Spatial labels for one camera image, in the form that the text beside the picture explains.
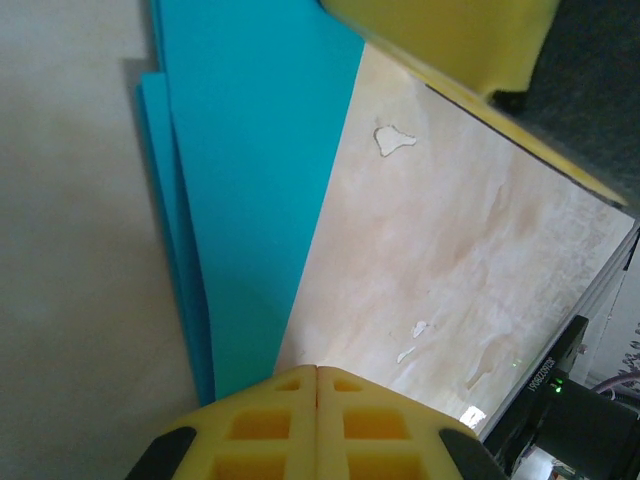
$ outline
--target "cable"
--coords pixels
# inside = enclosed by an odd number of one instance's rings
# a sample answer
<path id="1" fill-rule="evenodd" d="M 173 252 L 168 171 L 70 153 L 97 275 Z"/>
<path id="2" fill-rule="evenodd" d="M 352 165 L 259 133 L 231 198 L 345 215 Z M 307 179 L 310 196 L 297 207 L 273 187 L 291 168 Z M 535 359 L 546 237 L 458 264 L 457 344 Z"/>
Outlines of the cable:
<path id="1" fill-rule="evenodd" d="M 638 380 L 640 380 L 640 372 L 625 373 L 624 375 L 618 375 L 617 377 L 605 380 L 593 387 L 591 390 L 597 393 L 602 393 L 605 390 L 609 390 L 611 387 L 620 385 L 621 383 L 637 382 Z"/>
<path id="2" fill-rule="evenodd" d="M 603 397 L 607 397 L 609 400 L 613 400 L 616 403 L 621 403 L 623 405 L 627 405 L 629 407 L 633 407 L 634 410 L 640 410 L 640 398 L 634 397 L 633 395 L 627 395 L 626 393 L 616 393 L 615 400 L 609 397 L 609 391 L 602 392 L 600 395 Z"/>

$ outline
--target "wooden board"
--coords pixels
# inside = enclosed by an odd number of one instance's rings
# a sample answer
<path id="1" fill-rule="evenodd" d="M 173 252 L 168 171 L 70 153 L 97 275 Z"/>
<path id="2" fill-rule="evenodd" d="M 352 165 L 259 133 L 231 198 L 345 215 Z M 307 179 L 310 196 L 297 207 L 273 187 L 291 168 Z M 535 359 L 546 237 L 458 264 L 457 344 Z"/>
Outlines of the wooden board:
<path id="1" fill-rule="evenodd" d="M 367 47 L 278 368 L 491 415 L 631 226 Z"/>

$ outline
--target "blue foam sheet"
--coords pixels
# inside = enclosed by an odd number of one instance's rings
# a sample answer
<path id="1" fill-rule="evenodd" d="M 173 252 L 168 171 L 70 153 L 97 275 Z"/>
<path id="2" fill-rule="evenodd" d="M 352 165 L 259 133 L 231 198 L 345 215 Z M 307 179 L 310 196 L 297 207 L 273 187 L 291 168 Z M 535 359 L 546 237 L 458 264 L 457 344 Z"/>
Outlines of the blue foam sheet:
<path id="1" fill-rule="evenodd" d="M 166 77 L 142 76 L 137 90 L 150 172 L 198 398 L 215 399 L 209 313 L 171 123 Z"/>
<path id="2" fill-rule="evenodd" d="M 363 41 L 315 0 L 158 0 L 216 393 L 269 377 Z"/>

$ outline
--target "black rubber tab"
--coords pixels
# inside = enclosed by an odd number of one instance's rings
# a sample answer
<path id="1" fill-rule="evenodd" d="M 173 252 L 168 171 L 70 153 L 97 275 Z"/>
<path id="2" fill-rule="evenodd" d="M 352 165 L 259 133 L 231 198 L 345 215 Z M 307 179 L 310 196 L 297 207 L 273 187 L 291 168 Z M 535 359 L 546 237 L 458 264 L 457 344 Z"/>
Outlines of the black rubber tab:
<path id="1" fill-rule="evenodd" d="M 186 455 L 196 430 L 180 427 L 156 438 L 125 480 L 171 480 Z"/>
<path id="2" fill-rule="evenodd" d="M 507 480 L 480 440 L 450 428 L 439 433 L 463 480 Z"/>

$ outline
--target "purple cable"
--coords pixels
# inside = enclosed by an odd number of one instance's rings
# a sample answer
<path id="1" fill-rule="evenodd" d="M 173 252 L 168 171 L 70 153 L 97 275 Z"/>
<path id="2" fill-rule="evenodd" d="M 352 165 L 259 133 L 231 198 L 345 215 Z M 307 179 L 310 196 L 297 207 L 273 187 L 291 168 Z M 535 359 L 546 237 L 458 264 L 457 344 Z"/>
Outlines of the purple cable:
<path id="1" fill-rule="evenodd" d="M 602 393 L 605 390 L 615 387 L 616 385 L 620 385 L 621 383 L 632 382 L 640 380 L 640 371 L 639 372 L 631 372 L 625 373 L 624 375 L 618 375 L 617 377 L 610 378 L 609 380 L 605 380 L 602 383 L 599 383 L 591 390 L 597 393 Z"/>

